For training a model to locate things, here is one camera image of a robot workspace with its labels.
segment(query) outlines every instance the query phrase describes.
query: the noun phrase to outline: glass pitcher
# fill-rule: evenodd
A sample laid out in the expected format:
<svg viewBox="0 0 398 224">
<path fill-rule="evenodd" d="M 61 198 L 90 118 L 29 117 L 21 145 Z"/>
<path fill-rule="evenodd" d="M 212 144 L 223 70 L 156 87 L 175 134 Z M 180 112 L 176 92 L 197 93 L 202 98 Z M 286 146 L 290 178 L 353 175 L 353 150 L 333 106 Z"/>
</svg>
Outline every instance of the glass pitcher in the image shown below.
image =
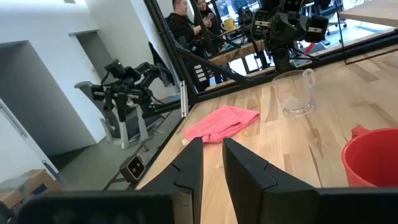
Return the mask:
<svg viewBox="0 0 398 224">
<path fill-rule="evenodd" d="M 305 114 L 313 108 L 311 88 L 315 84 L 312 69 L 294 70 L 275 77 L 272 84 L 285 115 Z"/>
</svg>

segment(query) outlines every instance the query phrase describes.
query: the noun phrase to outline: small camera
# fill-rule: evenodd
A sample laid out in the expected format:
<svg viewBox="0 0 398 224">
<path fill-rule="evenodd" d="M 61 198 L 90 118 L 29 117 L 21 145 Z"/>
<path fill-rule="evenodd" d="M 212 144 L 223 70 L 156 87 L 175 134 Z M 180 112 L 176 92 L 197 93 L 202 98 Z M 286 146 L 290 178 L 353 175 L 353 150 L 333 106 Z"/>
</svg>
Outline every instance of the small camera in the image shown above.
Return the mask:
<svg viewBox="0 0 398 224">
<path fill-rule="evenodd" d="M 130 183 L 138 182 L 139 178 L 145 171 L 145 165 L 139 155 L 128 157 L 120 165 L 120 173 L 124 179 Z"/>
</svg>

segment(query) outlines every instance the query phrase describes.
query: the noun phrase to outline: black mount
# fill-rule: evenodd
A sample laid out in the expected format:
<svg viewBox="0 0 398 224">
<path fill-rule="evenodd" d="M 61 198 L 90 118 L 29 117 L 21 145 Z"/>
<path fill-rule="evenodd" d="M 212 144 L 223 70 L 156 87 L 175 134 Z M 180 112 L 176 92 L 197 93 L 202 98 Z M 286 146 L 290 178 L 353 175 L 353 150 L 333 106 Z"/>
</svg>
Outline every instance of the black mount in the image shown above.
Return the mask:
<svg viewBox="0 0 398 224">
<path fill-rule="evenodd" d="M 240 224 L 392 223 L 398 218 L 397 188 L 317 189 L 232 139 L 224 139 L 223 161 Z"/>
</svg>

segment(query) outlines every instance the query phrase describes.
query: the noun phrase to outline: wooden table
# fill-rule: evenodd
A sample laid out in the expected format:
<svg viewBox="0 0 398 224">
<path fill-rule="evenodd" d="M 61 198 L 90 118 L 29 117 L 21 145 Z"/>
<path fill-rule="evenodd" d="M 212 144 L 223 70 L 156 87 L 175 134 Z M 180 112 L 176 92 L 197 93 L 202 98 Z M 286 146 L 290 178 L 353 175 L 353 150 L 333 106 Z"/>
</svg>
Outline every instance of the wooden table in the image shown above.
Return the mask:
<svg viewBox="0 0 398 224">
<path fill-rule="evenodd" d="M 257 45 L 257 49 L 259 51 L 263 51 L 266 48 L 263 40 L 256 41 L 256 45 Z M 243 45 L 239 49 L 232 50 L 230 52 L 219 55 L 217 57 L 213 57 L 212 59 L 209 59 L 209 62 L 216 64 L 216 65 L 223 65 L 225 63 L 232 62 L 233 60 L 243 58 L 245 56 L 248 56 L 248 55 L 254 54 L 254 53 L 256 53 L 256 51 L 254 50 L 254 45 L 252 43 L 250 43 L 250 44 Z"/>
<path fill-rule="evenodd" d="M 386 26 L 398 27 L 398 1 L 373 0 L 360 6 L 345 10 L 340 17 L 357 21 L 371 22 Z"/>
<path fill-rule="evenodd" d="M 138 185 L 152 180 L 183 150 L 184 129 L 221 105 L 259 111 L 261 119 L 235 135 L 275 166 L 315 187 L 346 187 L 341 151 L 351 129 L 398 127 L 398 52 L 351 65 L 316 69 L 314 109 L 286 117 L 270 83 L 196 104 Z M 225 181 L 221 143 L 205 144 L 201 222 L 236 223 Z"/>
</svg>

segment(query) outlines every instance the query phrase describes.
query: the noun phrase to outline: doorway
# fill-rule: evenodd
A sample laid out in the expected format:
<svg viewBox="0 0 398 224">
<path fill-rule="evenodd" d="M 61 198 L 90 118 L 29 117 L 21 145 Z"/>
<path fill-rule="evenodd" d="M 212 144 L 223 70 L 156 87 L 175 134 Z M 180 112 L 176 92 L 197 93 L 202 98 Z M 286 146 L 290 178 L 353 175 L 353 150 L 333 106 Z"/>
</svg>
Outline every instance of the doorway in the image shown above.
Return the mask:
<svg viewBox="0 0 398 224">
<path fill-rule="evenodd" d="M 52 156 L 95 143 L 28 41 L 0 45 L 0 98 L 26 130 L 23 139 L 32 143 L 40 162 L 45 160 L 55 172 Z"/>
</svg>

